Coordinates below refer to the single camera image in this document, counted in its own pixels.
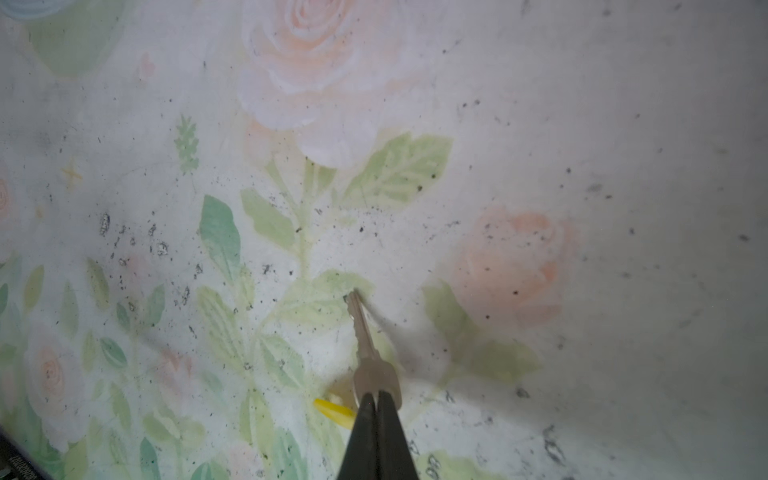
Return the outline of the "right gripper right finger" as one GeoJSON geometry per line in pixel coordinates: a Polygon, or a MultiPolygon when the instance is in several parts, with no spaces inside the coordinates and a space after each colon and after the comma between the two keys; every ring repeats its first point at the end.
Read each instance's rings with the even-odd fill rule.
{"type": "Polygon", "coordinates": [[[380,391],[376,407],[376,470],[378,480],[418,480],[394,398],[380,391]]]}

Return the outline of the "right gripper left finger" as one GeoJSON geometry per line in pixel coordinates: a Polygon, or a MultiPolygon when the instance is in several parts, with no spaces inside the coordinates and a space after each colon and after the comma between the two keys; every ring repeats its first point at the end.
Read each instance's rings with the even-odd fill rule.
{"type": "Polygon", "coordinates": [[[378,478],[377,411],[372,393],[366,393],[351,431],[338,480],[378,478]]]}

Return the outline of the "yellow tagged key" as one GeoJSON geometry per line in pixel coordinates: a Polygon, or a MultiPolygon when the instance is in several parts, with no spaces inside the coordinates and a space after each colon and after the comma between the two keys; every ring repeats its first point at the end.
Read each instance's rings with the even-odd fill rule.
{"type": "Polygon", "coordinates": [[[379,394],[387,393],[394,404],[392,417],[401,427],[398,412],[402,406],[402,392],[396,369],[392,363],[382,358],[375,346],[367,322],[366,307],[358,291],[352,290],[344,300],[357,339],[358,366],[352,376],[352,391],[357,408],[362,406],[365,394],[372,394],[374,402],[378,404],[379,394]]]}

